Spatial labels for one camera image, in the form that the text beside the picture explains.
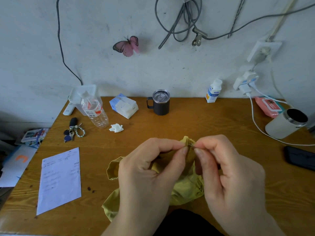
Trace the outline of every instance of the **white remote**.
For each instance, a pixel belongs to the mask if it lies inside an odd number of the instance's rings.
[[[69,116],[72,114],[75,106],[72,103],[69,103],[68,106],[65,108],[65,111],[63,111],[63,114],[66,116]]]

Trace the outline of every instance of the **black pants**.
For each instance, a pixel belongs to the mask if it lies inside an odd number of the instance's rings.
[[[166,216],[153,236],[224,236],[212,224],[189,210],[174,210]]]

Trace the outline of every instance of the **wall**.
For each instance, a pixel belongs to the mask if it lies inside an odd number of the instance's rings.
[[[288,0],[247,0],[237,27],[262,15],[280,13]],[[25,127],[50,126],[79,81],[62,64],[57,39],[56,0],[0,0],[0,129],[16,135]],[[298,0],[295,9],[314,0]],[[61,41],[68,66],[100,94],[150,96],[159,88],[172,97],[204,97],[215,78],[224,81],[223,98],[241,98],[232,85],[258,39],[275,18],[250,24],[230,39],[203,40],[192,47],[172,37],[161,50],[166,32],[154,15],[155,0],[60,0]],[[209,36],[230,30],[239,0],[203,0],[197,27]],[[170,28],[181,0],[160,0],[158,15]],[[273,69],[287,101],[315,121],[315,7],[290,15],[276,40],[284,45]],[[112,50],[114,43],[136,35],[140,55],[130,58]],[[279,97],[272,87],[270,64],[256,67],[258,87]]]

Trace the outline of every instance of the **black mug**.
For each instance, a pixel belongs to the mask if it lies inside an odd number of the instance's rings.
[[[159,89],[153,93],[152,97],[147,98],[147,107],[153,109],[157,115],[166,115],[169,112],[170,97],[169,91]],[[153,106],[148,104],[148,100],[153,100]]]

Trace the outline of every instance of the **thermos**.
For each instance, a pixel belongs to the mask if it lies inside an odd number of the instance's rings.
[[[165,89],[155,91],[152,97],[147,98],[147,107],[153,109],[157,115],[166,115],[169,112],[169,101],[171,95]],[[148,100],[153,100],[153,106],[148,104]]]
[[[304,127],[308,117],[300,110],[290,108],[283,111],[265,127],[269,136],[283,139],[301,127]]]

